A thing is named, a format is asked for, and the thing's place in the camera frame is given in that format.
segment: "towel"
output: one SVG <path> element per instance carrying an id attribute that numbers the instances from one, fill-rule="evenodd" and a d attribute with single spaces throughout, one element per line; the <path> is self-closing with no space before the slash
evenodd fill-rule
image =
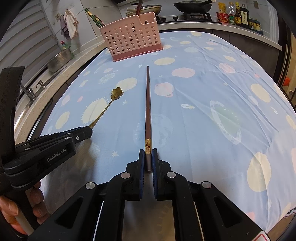
<path id="1" fill-rule="evenodd" d="M 70 40 L 71 38 L 64 17 L 64 15 L 61 15 L 61 18 L 59 19 L 61 22 L 61 35 L 65 36 L 67 40 Z"/>
<path id="2" fill-rule="evenodd" d="M 73 39 L 73 37 L 77 36 L 78 34 L 77 28 L 76 28 L 78 21 L 70 10 L 65 11 L 64 21 L 66 22 L 70 38 Z"/>

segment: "white towel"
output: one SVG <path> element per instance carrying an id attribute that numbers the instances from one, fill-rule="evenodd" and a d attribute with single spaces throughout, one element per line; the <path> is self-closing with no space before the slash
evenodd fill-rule
<path id="1" fill-rule="evenodd" d="M 77 36 L 78 34 L 77 28 L 76 28 L 78 21 L 70 10 L 65 11 L 64 20 L 66 22 L 70 38 L 72 39 L 74 36 Z"/>

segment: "pink basket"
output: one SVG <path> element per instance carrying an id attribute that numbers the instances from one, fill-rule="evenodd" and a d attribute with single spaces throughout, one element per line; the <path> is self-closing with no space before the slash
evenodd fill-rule
<path id="1" fill-rule="evenodd" d="M 114 62 L 163 49 L 154 12 L 117 20 L 100 31 Z"/>

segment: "gas stove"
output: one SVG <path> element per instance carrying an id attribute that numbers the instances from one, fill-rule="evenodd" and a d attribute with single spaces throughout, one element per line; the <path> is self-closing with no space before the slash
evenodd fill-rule
<path id="1" fill-rule="evenodd" d="M 158 16 L 156 16 L 157 24 L 188 22 L 188 21 L 220 23 L 220 22 L 213 21 L 209 13 L 186 13 L 185 12 L 183 16 L 172 16 L 172 17 L 173 17 L 173 20 L 167 20 L 166 18 L 159 18 Z"/>

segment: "yellow package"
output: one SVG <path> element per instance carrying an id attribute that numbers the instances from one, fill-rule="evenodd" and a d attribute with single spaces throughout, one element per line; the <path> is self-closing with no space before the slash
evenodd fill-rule
<path id="1" fill-rule="evenodd" d="M 218 5 L 219 5 L 220 12 L 226 13 L 226 5 L 225 5 L 225 3 L 218 2 Z"/>

